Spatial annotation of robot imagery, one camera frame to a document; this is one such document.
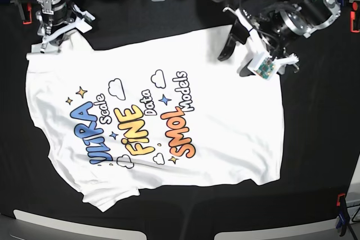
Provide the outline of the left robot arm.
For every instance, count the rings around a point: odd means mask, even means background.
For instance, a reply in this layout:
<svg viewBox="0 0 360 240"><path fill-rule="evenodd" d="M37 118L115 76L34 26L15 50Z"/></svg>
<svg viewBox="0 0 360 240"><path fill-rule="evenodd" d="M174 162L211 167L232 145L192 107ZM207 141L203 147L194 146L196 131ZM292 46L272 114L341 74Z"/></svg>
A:
<svg viewBox="0 0 360 240"><path fill-rule="evenodd" d="M265 80L275 74L284 74L287 66L299 70L299 58L288 53L286 47L300 37L309 38L315 31L329 27L341 15L340 0L288 0L262 8L255 16L239 6L225 7L236 21L218 56L229 59L237 44L248 44L251 59L241 68Z"/></svg>

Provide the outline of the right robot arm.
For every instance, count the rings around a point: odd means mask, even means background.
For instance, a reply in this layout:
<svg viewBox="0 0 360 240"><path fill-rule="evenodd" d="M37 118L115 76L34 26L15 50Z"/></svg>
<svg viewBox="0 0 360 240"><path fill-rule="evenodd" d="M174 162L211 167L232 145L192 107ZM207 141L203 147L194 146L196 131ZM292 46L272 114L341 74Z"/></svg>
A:
<svg viewBox="0 0 360 240"><path fill-rule="evenodd" d="M59 44L60 36L84 22L84 15L71 0L36 0L40 11L35 13L42 37L40 51L43 53L50 43Z"/></svg>

